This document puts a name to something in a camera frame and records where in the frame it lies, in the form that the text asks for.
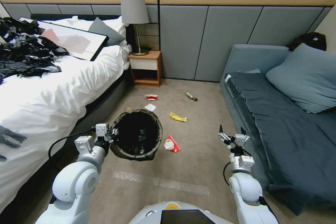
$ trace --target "floor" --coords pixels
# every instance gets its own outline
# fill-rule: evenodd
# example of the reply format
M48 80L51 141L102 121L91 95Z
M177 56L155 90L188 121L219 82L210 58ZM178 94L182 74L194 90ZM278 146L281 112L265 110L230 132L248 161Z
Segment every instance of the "floor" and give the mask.
M186 97L186 92L197 97L198 101ZM157 94L159 98L149 102L145 94ZM144 206L170 200L197 205L238 223L233 196L223 179L229 150L217 137L220 124L228 135L236 130L219 84L163 79L160 88L131 87L106 122L112 125L126 107L141 109L148 103L157 107L154 113L162 124L163 140L171 135L181 151L167 151L161 144L154 160L144 162L120 159L110 152L90 201L89 223L128 223ZM187 122L172 120L170 112L187 117ZM60 165L75 160L75 156L75 151L69 152ZM34 223L50 200L50 186L55 175L52 169L35 175L23 186L0 219L13 224ZM183 186L175 189L161 187L154 183L158 180ZM265 193L265 198L281 224L336 223L334 212L309 209L295 216L268 193Z

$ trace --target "trash bin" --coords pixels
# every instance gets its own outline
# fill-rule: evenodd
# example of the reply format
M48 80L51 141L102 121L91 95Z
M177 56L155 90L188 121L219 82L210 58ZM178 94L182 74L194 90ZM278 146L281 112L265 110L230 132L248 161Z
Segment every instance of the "trash bin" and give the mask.
M117 157L137 161L154 159L161 143L162 126L153 112L141 109L122 113L111 129L118 130L110 145Z

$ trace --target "white paper scrap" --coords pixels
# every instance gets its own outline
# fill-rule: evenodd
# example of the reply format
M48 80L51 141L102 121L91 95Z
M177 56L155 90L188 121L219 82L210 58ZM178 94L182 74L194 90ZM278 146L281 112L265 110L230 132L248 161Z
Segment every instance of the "white paper scrap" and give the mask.
M145 109L153 112L156 107L152 103L149 103L147 106L145 106Z
M231 78L231 75L227 75L225 78L225 83L227 83L227 81Z

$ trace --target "nightstand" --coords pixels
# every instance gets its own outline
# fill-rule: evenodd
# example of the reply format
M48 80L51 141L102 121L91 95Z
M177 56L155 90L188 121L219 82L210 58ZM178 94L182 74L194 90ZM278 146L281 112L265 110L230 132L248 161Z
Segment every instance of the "nightstand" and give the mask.
M129 55L134 85L160 86L161 51L149 51L147 55Z

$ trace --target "sofa armrest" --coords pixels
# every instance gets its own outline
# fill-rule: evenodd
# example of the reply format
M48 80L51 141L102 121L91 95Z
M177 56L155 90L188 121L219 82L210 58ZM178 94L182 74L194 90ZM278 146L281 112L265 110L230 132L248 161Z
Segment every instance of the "sofa armrest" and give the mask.
M284 46L235 44L223 76L228 72L247 72L254 69L260 69L265 75L272 68L279 66L289 53L288 47Z

